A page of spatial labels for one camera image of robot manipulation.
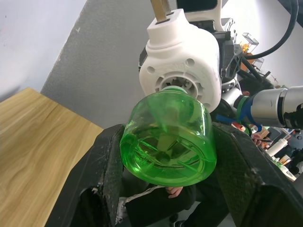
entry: black cable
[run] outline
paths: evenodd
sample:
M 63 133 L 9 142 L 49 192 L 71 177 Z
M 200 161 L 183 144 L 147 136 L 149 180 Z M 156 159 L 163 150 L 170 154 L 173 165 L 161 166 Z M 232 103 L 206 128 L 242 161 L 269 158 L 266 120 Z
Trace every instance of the black cable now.
M 224 111 L 222 110 L 222 113 L 224 113 L 224 115 L 227 115 L 229 118 L 236 117 L 232 111 L 231 106 L 224 99 L 221 98 L 219 106 L 224 109 Z
M 290 2 L 291 16 L 290 16 L 290 21 L 289 21 L 289 24 L 288 24 L 288 28 L 287 28 L 284 36 L 282 37 L 282 39 L 276 45 L 274 45 L 272 48 L 270 48 L 267 51 L 264 51 L 262 53 L 255 54 L 255 55 L 246 55 L 245 58 L 247 60 L 263 58 L 264 56 L 267 56 L 267 55 L 271 54 L 272 52 L 279 49 L 286 42 L 286 40 L 289 38 L 289 36 L 291 35 L 291 33 L 294 29 L 295 23 L 297 21 L 298 11 L 299 11 L 298 0 L 289 0 L 289 2 Z
M 242 78 L 256 79 L 256 78 L 254 77 L 254 75 L 252 75 L 252 74 L 250 74 L 250 73 L 248 73 L 248 72 L 246 72 L 246 71 L 244 71 L 244 70 L 239 70 L 238 75 L 239 75 L 240 77 L 242 77 Z
M 260 82 L 263 81 L 262 77 L 260 74 L 256 71 L 256 69 L 246 60 L 245 58 L 242 57 L 242 63 L 249 69 L 249 71 L 256 77 L 256 79 Z

